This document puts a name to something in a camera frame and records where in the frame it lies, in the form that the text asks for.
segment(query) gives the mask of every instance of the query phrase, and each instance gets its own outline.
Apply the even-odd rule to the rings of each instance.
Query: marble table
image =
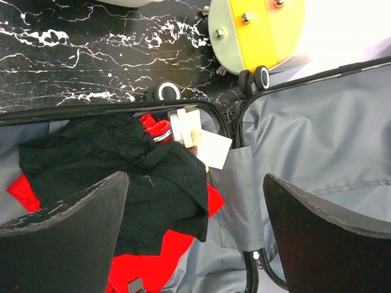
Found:
[[[195,18],[208,4],[0,0],[0,112],[143,101],[165,80],[185,98],[231,108],[242,97],[237,77],[216,75],[207,23]]]

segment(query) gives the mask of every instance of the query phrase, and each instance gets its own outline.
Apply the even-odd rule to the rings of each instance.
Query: suitcase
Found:
[[[238,103],[235,112],[225,116],[213,104],[193,100],[20,112],[8,108],[1,115],[0,136],[2,146],[12,147],[15,142],[7,135],[17,133],[22,125],[30,128],[22,130],[19,139],[28,140],[48,121],[118,112],[165,115],[182,107],[198,108],[204,129],[234,141],[224,168],[210,170],[225,205],[210,218],[206,242],[192,243],[161,292],[388,292],[390,76],[391,57],[347,65],[272,87]],[[9,176],[5,170],[1,174]],[[106,193],[117,194],[117,205],[112,202],[108,208],[120,215],[127,184],[123,173],[112,175],[97,185],[103,192],[96,200],[105,200]],[[94,198],[91,192],[76,195],[61,211],[67,214],[66,208],[85,197]],[[22,214],[16,210],[13,216],[5,216],[17,217],[18,212]],[[52,232],[42,222],[55,218],[59,225],[72,225],[50,212],[31,214],[29,220],[22,215],[0,226],[0,291],[104,292],[118,219],[112,219],[111,228],[101,227],[112,232],[106,250],[98,258],[78,262],[67,255],[72,250],[69,241],[54,245],[45,240]],[[27,244],[47,241],[44,248],[38,246],[46,254],[41,251],[35,257],[37,247],[23,246],[25,239]],[[76,244],[84,243],[80,249],[88,251],[88,242],[83,241]],[[64,251],[56,255],[56,262],[47,261],[53,245],[61,245],[56,251]],[[19,249],[28,253],[19,255]],[[73,273],[81,264],[88,273]],[[260,282],[264,273],[275,283],[273,289],[263,287],[265,280]],[[134,288],[152,292],[140,281],[130,284],[129,292]],[[90,284],[95,285],[91,291],[86,287]]]

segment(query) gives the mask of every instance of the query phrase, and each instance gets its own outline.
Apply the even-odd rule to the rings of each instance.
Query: yellow panel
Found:
[[[285,0],[281,8],[274,5],[274,0],[265,0],[265,4],[278,62],[282,63],[298,47],[304,25],[305,0]]]
[[[236,36],[244,62],[250,71],[259,65],[272,68],[278,64],[265,0],[229,0],[236,27]],[[244,13],[251,14],[251,22],[244,24]]]

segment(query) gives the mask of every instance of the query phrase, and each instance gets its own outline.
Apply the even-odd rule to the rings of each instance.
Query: round metal object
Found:
[[[214,37],[218,40],[221,40],[222,38],[224,38],[225,36],[225,32],[223,29],[216,29],[216,31],[214,32]]]
[[[249,12],[245,12],[242,16],[242,22],[243,23],[250,23],[251,22],[251,14]]]
[[[282,7],[285,4],[285,0],[274,0],[274,5]]]

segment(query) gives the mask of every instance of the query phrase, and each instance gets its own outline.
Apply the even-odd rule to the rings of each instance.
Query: open suitcase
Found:
[[[49,121],[198,108],[203,129],[235,134],[224,168],[211,169],[225,205],[161,292],[389,292],[390,77],[384,58],[281,84],[238,103],[234,128],[204,101],[10,107],[1,189],[20,172],[16,146]],[[0,292],[104,292],[128,184],[118,172],[30,215],[0,197]],[[262,270],[276,291],[262,289]]]

